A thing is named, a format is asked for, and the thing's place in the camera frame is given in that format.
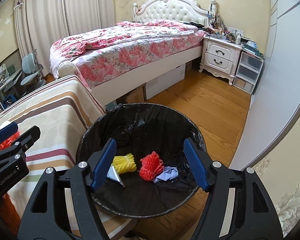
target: white headboard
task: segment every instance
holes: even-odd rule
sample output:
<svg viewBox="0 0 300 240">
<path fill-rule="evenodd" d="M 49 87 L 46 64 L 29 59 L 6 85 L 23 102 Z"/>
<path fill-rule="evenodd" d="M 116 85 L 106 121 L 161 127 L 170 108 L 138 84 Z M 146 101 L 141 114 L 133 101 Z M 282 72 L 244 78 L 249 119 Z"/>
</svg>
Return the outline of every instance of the white headboard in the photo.
<svg viewBox="0 0 300 240">
<path fill-rule="evenodd" d="M 210 1 L 209 11 L 201 9 L 194 0 L 149 0 L 141 6 L 140 11 L 138 11 L 137 4 L 134 3 L 134 21 L 145 23 L 165 19 L 177 22 L 195 22 L 208 27 L 208 14 L 215 16 L 217 13 L 216 0 Z"/>
</svg>

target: gray desk chair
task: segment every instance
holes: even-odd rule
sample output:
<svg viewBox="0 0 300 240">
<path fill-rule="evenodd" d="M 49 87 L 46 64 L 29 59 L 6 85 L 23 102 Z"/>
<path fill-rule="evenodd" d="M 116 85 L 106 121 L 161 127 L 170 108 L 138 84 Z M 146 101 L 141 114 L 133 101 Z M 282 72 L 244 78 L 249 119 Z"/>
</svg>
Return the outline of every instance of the gray desk chair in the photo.
<svg viewBox="0 0 300 240">
<path fill-rule="evenodd" d="M 22 59 L 22 71 L 25 74 L 29 74 L 26 76 L 20 83 L 21 86 L 27 86 L 32 84 L 33 86 L 28 90 L 24 95 L 42 87 L 46 84 L 44 79 L 40 79 L 40 73 L 43 70 L 43 66 L 38 63 L 39 70 L 37 71 L 35 58 L 33 53 L 29 53 Z"/>
</svg>

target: bottle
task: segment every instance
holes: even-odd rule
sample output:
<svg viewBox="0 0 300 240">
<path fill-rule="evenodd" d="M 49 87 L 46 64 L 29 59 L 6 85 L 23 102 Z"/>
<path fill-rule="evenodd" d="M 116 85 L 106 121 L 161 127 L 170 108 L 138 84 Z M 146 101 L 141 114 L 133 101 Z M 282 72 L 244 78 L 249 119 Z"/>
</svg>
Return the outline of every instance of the bottle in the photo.
<svg viewBox="0 0 300 240">
<path fill-rule="evenodd" d="M 241 42 L 241 36 L 240 36 L 240 35 L 238 35 L 238 36 L 237 36 L 237 40 L 236 40 L 236 42 L 235 42 L 235 43 L 236 43 L 236 44 L 240 44 L 240 42 Z"/>
</svg>

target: nightstand drawer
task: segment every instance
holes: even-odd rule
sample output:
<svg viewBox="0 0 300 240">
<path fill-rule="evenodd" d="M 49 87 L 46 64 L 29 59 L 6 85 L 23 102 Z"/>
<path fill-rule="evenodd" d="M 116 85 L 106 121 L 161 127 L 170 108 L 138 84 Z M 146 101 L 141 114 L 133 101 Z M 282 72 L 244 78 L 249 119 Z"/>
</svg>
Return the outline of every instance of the nightstand drawer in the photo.
<svg viewBox="0 0 300 240">
<path fill-rule="evenodd" d="M 230 75 L 233 62 L 209 53 L 205 54 L 204 65 L 220 70 Z"/>
<path fill-rule="evenodd" d="M 214 41 L 209 41 L 207 47 L 207 53 L 233 61 L 235 49 L 220 43 L 216 43 Z"/>
</svg>

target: pink floral blanket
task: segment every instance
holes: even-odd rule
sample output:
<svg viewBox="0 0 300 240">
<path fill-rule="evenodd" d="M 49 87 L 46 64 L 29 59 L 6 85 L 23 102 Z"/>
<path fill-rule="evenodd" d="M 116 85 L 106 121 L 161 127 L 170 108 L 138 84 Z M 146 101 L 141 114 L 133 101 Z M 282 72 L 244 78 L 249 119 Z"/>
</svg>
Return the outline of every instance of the pink floral blanket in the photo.
<svg viewBox="0 0 300 240">
<path fill-rule="evenodd" d="M 136 67 L 189 49 L 205 32 L 168 20 L 145 24 L 120 22 L 116 26 L 63 38 L 50 49 L 51 70 L 72 61 L 90 88 Z"/>
</svg>

